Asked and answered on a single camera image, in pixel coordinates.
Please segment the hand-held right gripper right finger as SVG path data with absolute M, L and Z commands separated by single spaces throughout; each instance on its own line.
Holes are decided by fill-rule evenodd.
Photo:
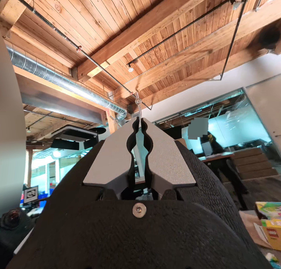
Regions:
M 166 190 L 194 187 L 196 181 L 175 140 L 142 118 L 145 158 L 145 182 L 148 189 L 163 195 Z

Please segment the ceiling sprinkler pipe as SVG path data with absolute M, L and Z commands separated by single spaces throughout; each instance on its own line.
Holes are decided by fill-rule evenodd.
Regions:
M 113 75 L 111 75 L 104 67 L 102 67 L 100 64 L 98 64 L 92 57 L 90 57 L 84 50 L 82 50 L 81 46 L 78 46 L 75 42 L 73 42 L 69 37 L 67 37 L 63 32 L 61 32 L 58 28 L 56 28 L 50 21 L 48 21 L 43 15 L 41 15 L 34 7 L 29 5 L 25 0 L 18 0 L 21 4 L 24 5 L 25 8 L 27 8 L 29 11 L 31 11 L 34 15 L 36 15 L 38 18 L 40 18 L 45 24 L 47 24 L 51 29 L 53 29 L 56 33 L 58 33 L 62 38 L 64 38 L 67 42 L 69 42 L 77 52 L 82 53 L 87 59 L 89 59 L 93 64 L 95 64 L 101 71 L 105 72 L 110 78 L 112 78 L 119 86 L 124 88 L 129 95 L 133 96 L 135 100 L 140 101 L 141 104 L 143 104 L 146 108 L 149 110 L 152 110 L 151 107 L 147 106 L 136 94 L 131 92 L 125 85 L 123 85 L 121 82 L 119 82 Z

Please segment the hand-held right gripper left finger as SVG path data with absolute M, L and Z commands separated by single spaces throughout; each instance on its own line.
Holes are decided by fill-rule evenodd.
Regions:
M 136 146 L 138 117 L 132 118 L 107 137 L 93 161 L 83 184 L 112 189 L 121 194 L 135 187 L 133 148 Z

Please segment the wooden office desk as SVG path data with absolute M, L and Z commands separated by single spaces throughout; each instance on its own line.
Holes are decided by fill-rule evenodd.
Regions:
M 216 161 L 216 160 L 220 160 L 220 159 L 232 158 L 233 156 L 234 156 L 234 153 L 232 153 L 232 152 L 223 152 L 223 153 L 219 153 L 219 154 L 215 154 L 215 155 L 202 156 L 202 157 L 199 157 L 199 160 L 204 163 L 207 163 L 207 162 L 212 162 L 212 161 Z

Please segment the colourful toy brick box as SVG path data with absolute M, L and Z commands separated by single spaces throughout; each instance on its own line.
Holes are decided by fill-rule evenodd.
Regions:
M 281 203 L 255 202 L 253 211 L 239 211 L 253 241 L 262 247 L 281 251 Z

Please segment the stack of cardboard boxes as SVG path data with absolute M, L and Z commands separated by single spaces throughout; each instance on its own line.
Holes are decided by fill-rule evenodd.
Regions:
M 246 148 L 233 152 L 233 162 L 242 180 L 277 176 L 277 170 L 272 166 L 261 148 Z

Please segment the black track light rail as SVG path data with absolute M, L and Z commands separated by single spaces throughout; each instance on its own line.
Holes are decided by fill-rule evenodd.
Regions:
M 128 71 L 137 70 L 137 64 L 141 62 L 148 67 L 156 66 L 165 59 L 177 54 L 188 46 L 206 36 L 208 20 L 213 28 L 213 18 L 220 14 L 221 8 L 228 7 L 235 0 L 204 0 L 191 10 L 183 13 L 171 24 L 157 32 L 150 39 L 138 46 L 139 50 L 144 47 L 142 53 L 128 61 Z

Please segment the white door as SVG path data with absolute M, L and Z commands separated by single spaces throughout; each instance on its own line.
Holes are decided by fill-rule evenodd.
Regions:
M 246 92 L 267 132 L 280 149 L 281 75 L 248 86 Z

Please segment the clear curved plastic rod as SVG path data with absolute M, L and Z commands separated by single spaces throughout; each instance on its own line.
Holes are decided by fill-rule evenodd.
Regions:
M 142 120 L 142 108 L 141 108 L 142 100 L 139 97 L 138 92 L 135 93 L 135 96 L 136 96 L 135 104 L 138 106 L 138 110 L 139 110 L 139 128 L 142 128 L 142 124 L 141 124 L 141 120 Z

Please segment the silver ventilation duct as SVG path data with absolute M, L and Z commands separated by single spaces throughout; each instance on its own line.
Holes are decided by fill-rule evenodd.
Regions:
M 84 99 L 94 102 L 105 109 L 114 111 L 118 121 L 124 120 L 127 116 L 128 112 L 125 108 L 121 107 L 105 95 L 73 79 L 69 75 L 59 71 L 45 61 L 40 60 L 14 44 L 7 41 L 4 42 L 13 66 Z

